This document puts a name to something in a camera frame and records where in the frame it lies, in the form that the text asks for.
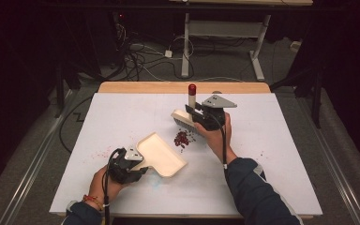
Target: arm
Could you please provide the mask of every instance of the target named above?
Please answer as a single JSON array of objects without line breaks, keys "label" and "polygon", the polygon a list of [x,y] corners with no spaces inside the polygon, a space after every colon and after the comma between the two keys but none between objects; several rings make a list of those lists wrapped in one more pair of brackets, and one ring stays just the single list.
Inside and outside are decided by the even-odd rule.
[{"label": "arm", "polygon": [[[101,224],[102,219],[99,211],[101,211],[104,203],[102,179],[106,169],[106,166],[104,166],[96,172],[90,184],[88,196],[96,198],[94,200],[85,200],[83,202],[70,202],[67,206],[67,217],[62,223],[63,225]],[[112,202],[119,191],[124,187],[124,185],[120,185],[109,178],[107,188],[109,201]]]},{"label": "arm", "polygon": [[[195,128],[222,162],[222,136],[219,130],[207,131],[195,123]],[[227,183],[238,212],[245,224],[301,224],[292,208],[264,180],[263,168],[251,158],[240,158],[231,148],[231,118],[226,113]]]},{"label": "arm", "polygon": [[251,158],[237,158],[228,169],[228,185],[245,224],[302,224],[290,205],[264,180]]}]

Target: wrist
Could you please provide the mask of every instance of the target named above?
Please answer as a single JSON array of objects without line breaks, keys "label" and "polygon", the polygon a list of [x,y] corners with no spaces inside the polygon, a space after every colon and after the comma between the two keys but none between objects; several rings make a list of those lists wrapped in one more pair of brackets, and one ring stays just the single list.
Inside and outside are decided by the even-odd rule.
[{"label": "wrist", "polygon": [[238,156],[234,153],[233,149],[230,146],[227,146],[227,165],[230,164]]},{"label": "wrist", "polygon": [[103,201],[97,196],[83,195],[82,201],[98,211],[103,210]]}]

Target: bracelet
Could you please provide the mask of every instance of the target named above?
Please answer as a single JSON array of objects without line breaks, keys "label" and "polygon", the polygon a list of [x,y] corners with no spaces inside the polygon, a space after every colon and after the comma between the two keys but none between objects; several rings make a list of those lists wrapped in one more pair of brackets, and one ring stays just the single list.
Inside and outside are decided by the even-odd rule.
[{"label": "bracelet", "polygon": [[95,203],[98,206],[100,211],[103,211],[103,205],[100,202],[98,202],[98,197],[96,197],[96,196],[83,195],[82,201],[83,202],[92,201],[93,203]]}]

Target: wooden table edge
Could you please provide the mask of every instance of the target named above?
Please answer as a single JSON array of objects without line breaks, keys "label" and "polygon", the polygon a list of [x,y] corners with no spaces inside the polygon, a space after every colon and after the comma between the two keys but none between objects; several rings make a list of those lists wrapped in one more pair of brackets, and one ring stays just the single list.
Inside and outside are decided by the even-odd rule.
[{"label": "wooden table edge", "polygon": [[99,93],[133,94],[186,94],[191,83],[197,85],[197,93],[211,94],[262,94],[271,93],[265,82],[103,82]]}]

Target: table leg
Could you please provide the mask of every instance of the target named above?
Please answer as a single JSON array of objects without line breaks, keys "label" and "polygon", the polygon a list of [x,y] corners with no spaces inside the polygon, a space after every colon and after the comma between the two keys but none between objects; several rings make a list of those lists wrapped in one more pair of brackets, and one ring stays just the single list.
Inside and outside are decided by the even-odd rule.
[{"label": "table leg", "polygon": [[189,13],[186,13],[186,19],[184,22],[184,50],[183,50],[183,64],[181,66],[181,76],[186,78],[188,77],[188,60],[189,60],[189,47],[188,47],[188,38],[189,38]]},{"label": "table leg", "polygon": [[252,65],[255,70],[256,78],[259,82],[263,82],[265,80],[263,71],[262,71],[262,67],[260,66],[260,63],[259,63],[258,56],[259,56],[260,49],[262,48],[262,45],[263,45],[265,32],[267,31],[268,23],[270,22],[270,19],[271,19],[271,15],[266,15],[264,17],[264,21],[262,23],[262,27],[260,29],[260,33],[259,33],[259,36],[257,39],[256,50],[250,51],[250,60],[252,61]]}]

